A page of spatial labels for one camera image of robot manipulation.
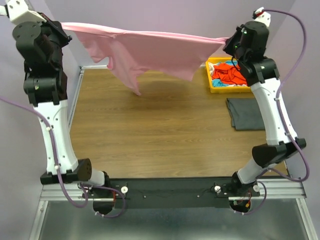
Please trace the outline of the pink t-shirt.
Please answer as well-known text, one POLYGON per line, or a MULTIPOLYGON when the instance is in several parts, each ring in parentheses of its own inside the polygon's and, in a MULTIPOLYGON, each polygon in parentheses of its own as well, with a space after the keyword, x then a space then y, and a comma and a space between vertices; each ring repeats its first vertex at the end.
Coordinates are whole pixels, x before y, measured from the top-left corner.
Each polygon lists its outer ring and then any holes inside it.
POLYGON ((75 33, 94 63, 107 58, 107 68, 136 95, 141 94, 137 77, 150 70, 191 81, 201 64, 227 40, 78 22, 61 25, 75 33))

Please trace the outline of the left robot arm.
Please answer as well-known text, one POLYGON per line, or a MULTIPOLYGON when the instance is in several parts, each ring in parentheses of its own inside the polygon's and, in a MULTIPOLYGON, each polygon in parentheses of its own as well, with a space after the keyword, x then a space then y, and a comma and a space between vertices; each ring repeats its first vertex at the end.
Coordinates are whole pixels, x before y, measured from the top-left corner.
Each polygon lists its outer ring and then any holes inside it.
POLYGON ((12 31, 24 58, 23 89, 38 116, 46 150, 42 185, 83 183, 94 186, 101 198, 111 191, 108 174, 92 167, 90 159, 78 159, 68 126, 68 77, 63 69, 63 47, 72 40, 58 21, 27 20, 12 31))

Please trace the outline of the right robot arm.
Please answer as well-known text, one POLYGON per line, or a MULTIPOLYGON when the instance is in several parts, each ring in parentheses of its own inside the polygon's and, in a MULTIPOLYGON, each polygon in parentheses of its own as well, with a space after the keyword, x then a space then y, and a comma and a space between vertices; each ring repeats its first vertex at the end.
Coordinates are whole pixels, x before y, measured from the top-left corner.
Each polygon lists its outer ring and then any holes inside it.
POLYGON ((237 60, 238 70, 257 101, 266 133, 266 143, 252 148, 251 159, 227 185, 236 196, 246 193, 259 176, 307 145, 291 126, 282 95, 277 92, 281 85, 277 65, 264 55, 268 36, 265 23, 249 21, 236 28, 223 48, 237 60))

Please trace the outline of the orange t-shirt in bin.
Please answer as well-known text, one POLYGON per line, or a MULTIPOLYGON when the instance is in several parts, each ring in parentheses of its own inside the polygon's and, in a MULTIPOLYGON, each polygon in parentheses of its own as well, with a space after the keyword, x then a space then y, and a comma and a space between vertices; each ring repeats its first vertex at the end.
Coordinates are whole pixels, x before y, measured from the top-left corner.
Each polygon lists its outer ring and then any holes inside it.
POLYGON ((221 62, 213 66, 214 87, 247 87, 247 81, 232 63, 221 62))

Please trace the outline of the white cloth in bin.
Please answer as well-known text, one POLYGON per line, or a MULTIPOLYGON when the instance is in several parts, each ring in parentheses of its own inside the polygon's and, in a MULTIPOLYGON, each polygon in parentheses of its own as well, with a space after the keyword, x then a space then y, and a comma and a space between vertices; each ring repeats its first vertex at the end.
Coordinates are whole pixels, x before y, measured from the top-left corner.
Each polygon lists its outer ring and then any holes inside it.
POLYGON ((217 63, 208 62, 208 70, 209 70, 210 77, 212 79, 215 79, 214 78, 214 71, 215 71, 216 65, 217 65, 217 63))

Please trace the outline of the yellow plastic bin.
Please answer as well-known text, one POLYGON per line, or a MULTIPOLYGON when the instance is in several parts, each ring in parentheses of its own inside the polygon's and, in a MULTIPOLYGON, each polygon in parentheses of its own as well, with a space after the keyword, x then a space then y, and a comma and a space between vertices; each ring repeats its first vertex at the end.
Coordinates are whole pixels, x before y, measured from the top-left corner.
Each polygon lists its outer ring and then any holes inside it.
POLYGON ((212 86, 212 79, 209 73, 209 67, 208 62, 211 63, 218 63, 218 62, 224 62, 231 60, 233 62, 234 66, 238 66, 238 63, 236 60, 232 60, 230 57, 210 57, 205 62, 205 68, 207 73, 207 78, 209 82, 209 89, 211 93, 249 93, 251 92, 251 89, 248 86, 231 86, 231 87, 213 87, 212 86))

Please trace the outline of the blue t-shirt in bin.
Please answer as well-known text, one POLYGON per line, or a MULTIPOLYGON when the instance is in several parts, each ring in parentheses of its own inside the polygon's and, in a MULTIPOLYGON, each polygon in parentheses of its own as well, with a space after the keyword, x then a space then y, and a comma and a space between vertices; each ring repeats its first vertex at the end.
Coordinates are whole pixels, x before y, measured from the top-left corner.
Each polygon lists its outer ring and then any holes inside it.
POLYGON ((212 86, 215 88, 222 87, 233 87, 234 83, 232 82, 233 78, 233 69, 234 65, 231 60, 217 62, 217 65, 214 67, 213 77, 211 78, 212 86))

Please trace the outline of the folded dark grey t-shirt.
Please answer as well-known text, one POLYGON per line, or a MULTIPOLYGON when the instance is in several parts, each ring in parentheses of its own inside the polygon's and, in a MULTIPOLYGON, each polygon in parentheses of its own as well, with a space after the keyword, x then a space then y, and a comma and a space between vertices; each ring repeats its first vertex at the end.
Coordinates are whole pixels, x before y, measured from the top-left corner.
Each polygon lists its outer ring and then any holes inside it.
POLYGON ((227 98, 231 126, 236 131, 264 131, 265 125, 255 98, 227 98))

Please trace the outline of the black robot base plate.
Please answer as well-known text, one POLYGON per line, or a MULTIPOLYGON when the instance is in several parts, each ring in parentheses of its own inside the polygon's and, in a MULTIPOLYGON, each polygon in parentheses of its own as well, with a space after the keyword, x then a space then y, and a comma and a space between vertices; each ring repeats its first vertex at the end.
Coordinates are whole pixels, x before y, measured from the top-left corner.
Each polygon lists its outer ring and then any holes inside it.
POLYGON ((102 214, 112 210, 170 208, 229 208, 246 211, 247 202, 260 196, 258 185, 233 190, 230 177, 112 178, 111 190, 92 187, 88 197, 102 214))

